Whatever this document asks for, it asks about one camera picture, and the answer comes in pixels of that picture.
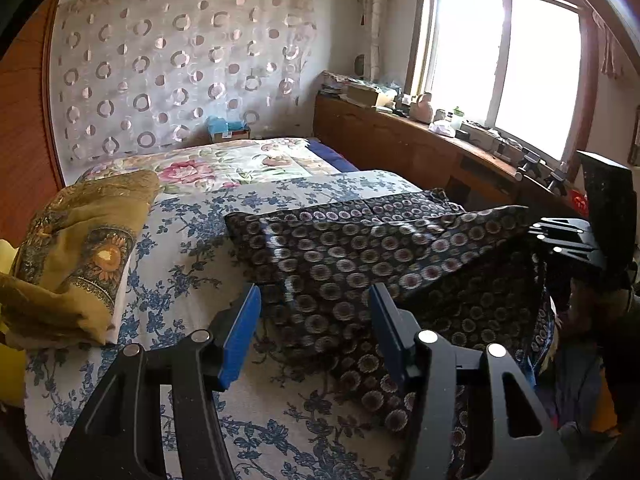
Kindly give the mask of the blue bed sheet edge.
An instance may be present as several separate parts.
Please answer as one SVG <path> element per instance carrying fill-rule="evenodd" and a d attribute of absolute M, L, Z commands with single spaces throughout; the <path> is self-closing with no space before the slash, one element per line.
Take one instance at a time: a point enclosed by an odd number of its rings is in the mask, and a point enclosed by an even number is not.
<path fill-rule="evenodd" d="M 317 139 L 308 140 L 308 150 L 312 151 L 339 172 L 358 171 L 358 168 L 343 155 L 337 153 L 333 148 L 330 148 Z"/>

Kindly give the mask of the floral pink quilt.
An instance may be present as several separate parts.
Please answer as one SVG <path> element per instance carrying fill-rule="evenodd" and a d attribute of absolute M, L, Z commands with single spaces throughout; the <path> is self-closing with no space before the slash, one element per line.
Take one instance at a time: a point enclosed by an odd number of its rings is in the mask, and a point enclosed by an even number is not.
<path fill-rule="evenodd" d="M 83 181 L 151 170 L 160 192 L 186 195 L 295 178 L 329 176 L 338 169 L 311 151 L 303 138 L 234 140 L 179 148 L 165 153 L 131 155 L 88 169 Z"/>

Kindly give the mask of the blue floral white sheet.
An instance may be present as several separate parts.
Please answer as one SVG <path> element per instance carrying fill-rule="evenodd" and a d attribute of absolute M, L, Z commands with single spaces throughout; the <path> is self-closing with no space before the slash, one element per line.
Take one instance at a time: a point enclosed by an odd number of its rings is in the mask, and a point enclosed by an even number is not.
<path fill-rule="evenodd" d="M 383 170 L 246 184 L 162 196 L 132 256 L 119 343 L 148 349 L 206 327 L 241 295 L 244 271 L 224 217 L 405 193 L 412 184 Z M 115 348 L 46 350 L 28 358 L 26 432 L 40 477 L 50 478 L 64 442 Z M 242 374 L 214 399 L 240 479 L 387 479 L 401 443 L 332 378 L 285 364 L 272 327 L 260 326 Z"/>

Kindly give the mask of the circle patterned sheer curtain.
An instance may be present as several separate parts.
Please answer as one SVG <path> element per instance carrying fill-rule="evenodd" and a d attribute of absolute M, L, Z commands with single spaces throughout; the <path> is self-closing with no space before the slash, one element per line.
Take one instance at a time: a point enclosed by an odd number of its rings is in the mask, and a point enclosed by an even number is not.
<path fill-rule="evenodd" d="M 192 144 L 209 118 L 297 136 L 312 0 L 72 0 L 51 44 L 63 172 Z"/>

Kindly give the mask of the blue tissue box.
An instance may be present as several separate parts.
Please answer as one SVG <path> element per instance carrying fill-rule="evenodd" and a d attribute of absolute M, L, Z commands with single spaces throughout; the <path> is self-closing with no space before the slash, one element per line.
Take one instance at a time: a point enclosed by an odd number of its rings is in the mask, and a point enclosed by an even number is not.
<path fill-rule="evenodd" d="M 206 129 L 210 140 L 214 143 L 250 138 L 250 126 L 242 120 L 227 120 L 222 117 L 209 116 Z"/>

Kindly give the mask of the window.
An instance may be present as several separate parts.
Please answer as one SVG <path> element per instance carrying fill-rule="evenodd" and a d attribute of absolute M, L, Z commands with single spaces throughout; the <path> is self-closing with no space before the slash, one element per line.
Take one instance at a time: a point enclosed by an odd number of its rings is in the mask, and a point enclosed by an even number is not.
<path fill-rule="evenodd" d="M 586 147 L 598 33 L 582 0 L 416 0 L 406 89 L 567 167 Z"/>

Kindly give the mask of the navy patterned silk garment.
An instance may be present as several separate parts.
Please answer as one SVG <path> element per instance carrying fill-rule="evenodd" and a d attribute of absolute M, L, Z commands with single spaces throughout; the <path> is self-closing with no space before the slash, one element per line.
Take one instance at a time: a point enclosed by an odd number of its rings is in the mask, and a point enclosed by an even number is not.
<path fill-rule="evenodd" d="M 553 314 L 527 208 L 466 211 L 439 190 L 224 219 L 285 357 L 326 368 L 373 425 L 407 433 L 414 392 L 388 371 L 370 288 L 456 346 L 501 344 L 535 379 Z"/>

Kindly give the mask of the cardboard box on cabinet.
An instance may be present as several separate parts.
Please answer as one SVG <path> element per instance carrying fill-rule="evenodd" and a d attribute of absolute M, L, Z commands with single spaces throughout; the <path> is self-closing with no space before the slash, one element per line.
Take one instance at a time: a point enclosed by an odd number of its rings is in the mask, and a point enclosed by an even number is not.
<path fill-rule="evenodd" d="M 346 88 L 345 98 L 349 102 L 363 107 L 381 107 L 390 102 L 384 91 L 365 84 L 349 84 Z"/>

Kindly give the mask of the olive gold folded cloth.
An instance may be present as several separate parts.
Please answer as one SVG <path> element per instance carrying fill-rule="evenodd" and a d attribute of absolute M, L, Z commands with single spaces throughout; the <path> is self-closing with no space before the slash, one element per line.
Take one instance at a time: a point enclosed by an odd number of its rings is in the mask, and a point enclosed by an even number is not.
<path fill-rule="evenodd" d="M 103 346 L 160 180 L 138 170 L 63 188 L 35 216 L 1 277 L 1 319 L 17 349 Z"/>

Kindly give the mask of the wooden wardrobe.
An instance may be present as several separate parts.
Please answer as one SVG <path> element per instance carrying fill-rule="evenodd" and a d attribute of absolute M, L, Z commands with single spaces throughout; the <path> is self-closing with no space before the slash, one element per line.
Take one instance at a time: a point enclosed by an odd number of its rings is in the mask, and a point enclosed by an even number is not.
<path fill-rule="evenodd" d="M 14 246 L 64 186 L 50 103 L 56 10 L 58 0 L 44 0 L 1 60 L 1 237 Z"/>

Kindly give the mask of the wooden window cabinet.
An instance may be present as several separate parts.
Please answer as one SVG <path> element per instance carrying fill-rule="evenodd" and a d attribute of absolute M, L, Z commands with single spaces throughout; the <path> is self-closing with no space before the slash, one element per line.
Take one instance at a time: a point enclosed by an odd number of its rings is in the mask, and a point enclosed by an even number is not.
<path fill-rule="evenodd" d="M 443 188 L 469 209 L 521 204 L 537 217 L 578 215 L 568 198 L 518 178 L 507 162 L 393 114 L 318 94 L 314 135 L 361 170 L 388 170 L 420 188 Z"/>

